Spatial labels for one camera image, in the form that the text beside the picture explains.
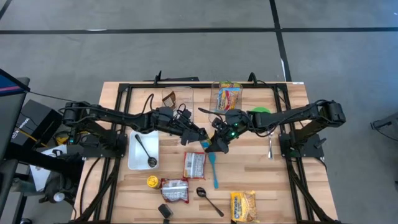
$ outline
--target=yellow lid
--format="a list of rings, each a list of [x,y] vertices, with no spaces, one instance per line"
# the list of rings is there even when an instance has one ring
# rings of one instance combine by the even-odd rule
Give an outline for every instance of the yellow lid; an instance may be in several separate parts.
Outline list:
[[[159,184],[159,180],[157,179],[156,176],[152,175],[152,176],[148,177],[147,185],[149,187],[157,187],[158,184]]]

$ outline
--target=white tray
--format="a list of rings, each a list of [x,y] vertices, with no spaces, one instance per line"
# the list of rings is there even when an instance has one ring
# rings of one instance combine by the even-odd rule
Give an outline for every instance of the white tray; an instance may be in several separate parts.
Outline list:
[[[141,138],[148,154],[157,160],[155,167],[151,168],[148,165],[148,155],[139,142],[137,142],[135,137],[136,134]],[[157,131],[153,131],[149,134],[141,134],[135,131],[131,132],[128,167],[131,170],[153,170],[159,167],[159,134]]]

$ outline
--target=red food package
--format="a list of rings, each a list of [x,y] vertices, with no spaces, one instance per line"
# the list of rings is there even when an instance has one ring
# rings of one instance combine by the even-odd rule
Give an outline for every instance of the red food package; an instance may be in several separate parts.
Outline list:
[[[184,172],[185,178],[205,178],[206,154],[204,152],[185,152]]]
[[[160,191],[166,202],[178,202],[183,200],[189,203],[188,198],[188,179],[165,179],[160,181]]]

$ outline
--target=wooden tabletop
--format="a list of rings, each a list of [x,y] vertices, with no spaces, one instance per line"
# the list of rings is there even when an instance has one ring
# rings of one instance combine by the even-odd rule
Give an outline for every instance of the wooden tabletop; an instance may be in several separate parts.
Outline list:
[[[100,105],[106,108],[114,108],[119,82],[105,82],[99,100]],[[308,104],[305,86],[302,83],[287,83],[290,103],[292,108]],[[161,88],[135,88],[132,91],[129,112],[136,114],[141,112],[146,98],[154,93],[154,108],[162,104]],[[194,122],[199,127],[206,128],[209,134],[213,128],[208,120],[208,115],[197,110],[198,107],[208,108],[210,89],[194,88]],[[242,109],[251,110],[263,106],[276,112],[275,99],[272,90],[262,88],[245,88],[243,90]],[[99,122],[105,128],[110,128],[109,123]],[[129,135],[131,128],[126,129]],[[170,219],[172,223],[229,223],[231,220],[230,192],[232,191],[256,191],[257,216],[261,223],[295,223],[294,208],[285,159],[280,154],[277,135],[275,131],[272,141],[274,160],[267,158],[268,139],[259,138],[254,133],[244,133],[239,139],[231,142],[229,153],[217,153],[216,172],[219,189],[213,186],[213,173],[211,164],[206,160],[205,180],[195,179],[189,181],[189,204],[183,202],[168,203],[174,215]],[[128,155],[121,160],[121,166],[114,199],[112,223],[162,223],[163,216],[157,207],[165,203],[159,190],[151,189],[146,184],[150,175],[159,178],[181,178],[184,162],[184,152],[203,152],[198,142],[182,146],[178,136],[169,136],[159,133],[160,158],[157,171],[133,171],[127,167]],[[85,162],[81,182],[78,189],[75,208],[79,211],[80,191],[88,169],[95,159]],[[97,194],[103,169],[101,159],[93,169],[87,181],[83,206],[86,208]],[[328,177],[325,168],[315,159],[303,159],[308,188],[319,206],[330,217],[337,219],[333,198],[331,196]],[[225,216],[221,218],[212,206],[204,199],[198,197],[196,188],[203,187],[207,191],[208,198],[221,209]],[[306,218],[304,200],[299,193],[300,206],[303,218]],[[103,200],[101,219],[104,219],[108,194]]]

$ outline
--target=ramen noodle package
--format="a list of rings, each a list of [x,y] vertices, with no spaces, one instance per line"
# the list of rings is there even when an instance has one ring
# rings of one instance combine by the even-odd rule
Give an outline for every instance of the ramen noodle package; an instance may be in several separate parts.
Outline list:
[[[231,192],[231,219],[235,222],[256,222],[256,193]]]
[[[185,152],[183,177],[205,178],[205,160],[204,152]]]
[[[235,109],[240,91],[240,84],[238,83],[220,83],[216,110]]]
[[[183,200],[185,203],[189,203],[188,180],[186,178],[173,180],[162,178],[161,192],[166,202]]]

